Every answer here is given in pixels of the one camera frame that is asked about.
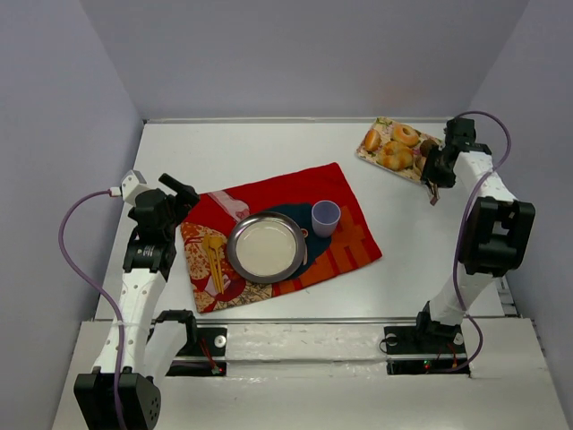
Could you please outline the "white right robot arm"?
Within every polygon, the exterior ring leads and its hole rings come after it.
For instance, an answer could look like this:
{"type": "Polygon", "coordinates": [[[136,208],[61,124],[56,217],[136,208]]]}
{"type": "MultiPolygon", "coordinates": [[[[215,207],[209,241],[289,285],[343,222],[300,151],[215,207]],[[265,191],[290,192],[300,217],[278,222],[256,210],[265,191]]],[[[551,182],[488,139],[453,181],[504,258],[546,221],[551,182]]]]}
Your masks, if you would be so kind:
{"type": "Polygon", "coordinates": [[[452,341],[481,293],[523,262],[535,207],[505,186],[483,145],[470,150],[433,146],[423,155],[422,180],[433,192],[450,188],[457,180],[469,192],[452,274],[416,317],[420,339],[452,341]]]}

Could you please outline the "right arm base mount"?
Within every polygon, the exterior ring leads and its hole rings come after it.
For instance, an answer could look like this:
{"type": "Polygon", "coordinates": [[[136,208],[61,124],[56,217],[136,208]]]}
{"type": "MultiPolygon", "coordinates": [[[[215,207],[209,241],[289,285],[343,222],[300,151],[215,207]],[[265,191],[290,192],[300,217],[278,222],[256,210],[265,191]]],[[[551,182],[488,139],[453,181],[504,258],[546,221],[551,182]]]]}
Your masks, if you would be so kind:
{"type": "Polygon", "coordinates": [[[389,375],[471,373],[460,325],[434,322],[425,311],[415,323],[386,326],[379,350],[388,357],[389,375]]]}

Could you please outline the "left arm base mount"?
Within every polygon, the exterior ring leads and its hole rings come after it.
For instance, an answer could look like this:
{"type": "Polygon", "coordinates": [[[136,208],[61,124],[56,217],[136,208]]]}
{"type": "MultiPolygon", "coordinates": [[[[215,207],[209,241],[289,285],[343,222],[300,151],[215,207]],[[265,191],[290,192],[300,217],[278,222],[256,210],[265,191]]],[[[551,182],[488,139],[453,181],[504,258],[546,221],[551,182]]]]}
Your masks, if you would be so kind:
{"type": "Polygon", "coordinates": [[[168,377],[224,377],[227,327],[200,327],[191,310],[162,311],[151,325],[148,347],[171,357],[168,377]]]}

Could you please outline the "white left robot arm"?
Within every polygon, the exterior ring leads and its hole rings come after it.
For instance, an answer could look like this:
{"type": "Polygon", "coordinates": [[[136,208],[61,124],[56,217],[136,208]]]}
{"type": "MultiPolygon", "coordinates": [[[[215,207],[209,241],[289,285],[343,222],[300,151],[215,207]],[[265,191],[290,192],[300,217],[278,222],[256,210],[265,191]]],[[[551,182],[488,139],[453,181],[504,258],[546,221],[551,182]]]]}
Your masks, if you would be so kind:
{"type": "Polygon", "coordinates": [[[159,386],[177,353],[196,340],[190,311],[155,315],[175,261],[175,233],[200,197],[168,174],[165,193],[132,170],[110,195],[130,205],[133,228],[126,247],[120,297],[107,301],[115,314],[90,372],[78,374],[73,393],[90,429],[153,429],[158,423],[159,386]]]}

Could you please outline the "dark brown chocolate bread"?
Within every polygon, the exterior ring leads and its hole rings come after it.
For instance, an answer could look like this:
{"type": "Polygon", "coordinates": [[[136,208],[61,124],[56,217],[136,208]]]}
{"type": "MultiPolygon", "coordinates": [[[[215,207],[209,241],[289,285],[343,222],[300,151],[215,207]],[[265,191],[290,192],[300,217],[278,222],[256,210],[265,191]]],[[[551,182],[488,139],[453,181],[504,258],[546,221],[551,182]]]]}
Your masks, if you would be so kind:
{"type": "Polygon", "coordinates": [[[427,158],[432,149],[438,148],[439,144],[433,139],[424,140],[419,147],[419,151],[422,157],[427,158]]]}

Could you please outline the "metal tongs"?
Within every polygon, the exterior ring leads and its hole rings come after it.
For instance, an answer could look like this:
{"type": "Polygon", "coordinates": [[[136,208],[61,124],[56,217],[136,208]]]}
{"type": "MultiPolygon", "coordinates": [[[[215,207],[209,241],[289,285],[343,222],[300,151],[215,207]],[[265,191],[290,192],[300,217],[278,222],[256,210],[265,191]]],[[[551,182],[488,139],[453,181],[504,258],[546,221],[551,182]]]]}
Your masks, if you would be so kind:
{"type": "Polygon", "coordinates": [[[440,199],[439,187],[431,181],[427,181],[426,185],[428,188],[430,205],[435,206],[440,199]]]}

